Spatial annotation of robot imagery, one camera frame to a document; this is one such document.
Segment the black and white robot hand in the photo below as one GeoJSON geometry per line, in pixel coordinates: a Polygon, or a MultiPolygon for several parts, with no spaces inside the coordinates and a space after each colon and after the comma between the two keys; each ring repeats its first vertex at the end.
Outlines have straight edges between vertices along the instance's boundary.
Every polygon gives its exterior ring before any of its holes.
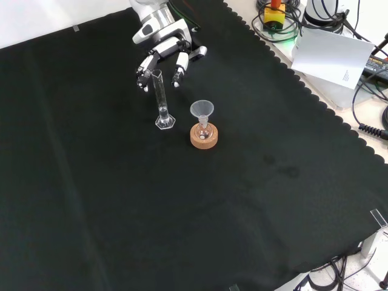
{"type": "Polygon", "coordinates": [[[191,51],[191,35],[185,20],[180,19],[162,28],[156,19],[148,20],[142,28],[135,33],[133,42],[145,44],[153,41],[153,47],[147,52],[147,57],[136,69],[136,85],[148,92],[149,79],[157,64],[169,56],[178,54],[176,69],[172,79],[172,85],[179,87],[183,76],[189,66],[189,54],[191,51]]]}

